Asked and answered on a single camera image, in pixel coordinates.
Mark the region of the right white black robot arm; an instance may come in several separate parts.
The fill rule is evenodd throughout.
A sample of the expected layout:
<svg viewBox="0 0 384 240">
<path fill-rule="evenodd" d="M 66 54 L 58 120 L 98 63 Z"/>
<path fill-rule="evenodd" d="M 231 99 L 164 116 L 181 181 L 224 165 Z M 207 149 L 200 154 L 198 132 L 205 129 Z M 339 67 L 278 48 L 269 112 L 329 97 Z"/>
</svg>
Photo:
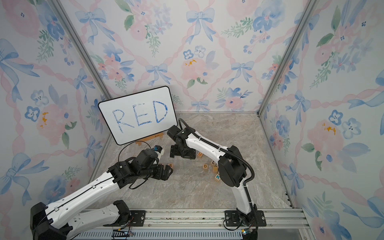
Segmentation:
<svg viewBox="0 0 384 240">
<path fill-rule="evenodd" d="M 185 128 L 173 125 L 167 131 L 167 135 L 175 142 L 171 147 L 170 157 L 193 160 L 196 152 L 200 152 L 211 159 L 218 167 L 221 181 L 232 189 L 241 219 L 247 226 L 257 226 L 257 207 L 248 189 L 248 182 L 254 179 L 255 171 L 242 157 L 239 149 L 208 140 L 183 119 L 179 119 L 179 124 L 184 124 Z"/>
</svg>

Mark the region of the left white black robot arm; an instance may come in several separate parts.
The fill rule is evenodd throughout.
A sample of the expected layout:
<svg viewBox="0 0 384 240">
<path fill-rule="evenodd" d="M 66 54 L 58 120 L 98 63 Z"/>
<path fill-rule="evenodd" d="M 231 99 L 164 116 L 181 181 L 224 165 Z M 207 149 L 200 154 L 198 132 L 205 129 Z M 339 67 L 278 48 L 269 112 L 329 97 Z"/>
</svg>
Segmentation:
<svg viewBox="0 0 384 240">
<path fill-rule="evenodd" d="M 169 165 L 159 163 L 164 150 L 160 146 L 142 150 L 136 157 L 118 161 L 100 177 L 76 192 L 50 204 L 38 203 L 31 208 L 30 228 L 34 240 L 71 240 L 88 230 L 126 227 L 135 220 L 128 205 L 116 200 L 107 207 L 86 211 L 99 199 L 137 180 L 166 181 L 173 173 Z"/>
</svg>

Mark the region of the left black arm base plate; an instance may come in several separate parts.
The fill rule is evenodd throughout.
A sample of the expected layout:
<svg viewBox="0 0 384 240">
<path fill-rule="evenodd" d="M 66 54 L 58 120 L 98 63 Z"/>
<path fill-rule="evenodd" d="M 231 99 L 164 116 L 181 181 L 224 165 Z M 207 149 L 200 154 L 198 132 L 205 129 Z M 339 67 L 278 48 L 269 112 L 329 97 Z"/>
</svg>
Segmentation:
<svg viewBox="0 0 384 240">
<path fill-rule="evenodd" d="M 145 210 L 133 210 L 129 214 L 118 217 L 114 223 L 104 225 L 104 227 L 143 227 L 146 213 Z"/>
</svg>

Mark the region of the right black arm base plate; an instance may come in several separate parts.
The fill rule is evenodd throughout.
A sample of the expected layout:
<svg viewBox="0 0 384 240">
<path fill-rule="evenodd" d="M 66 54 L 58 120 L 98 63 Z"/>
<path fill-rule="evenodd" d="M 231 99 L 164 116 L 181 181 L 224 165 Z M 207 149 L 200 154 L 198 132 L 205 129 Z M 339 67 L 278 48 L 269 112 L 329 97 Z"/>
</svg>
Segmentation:
<svg viewBox="0 0 384 240">
<path fill-rule="evenodd" d="M 266 217 L 263 211 L 256 211 L 255 214 L 249 213 L 247 215 L 237 210 L 226 210 L 225 214 L 225 225 L 226 227 L 266 227 Z"/>
</svg>

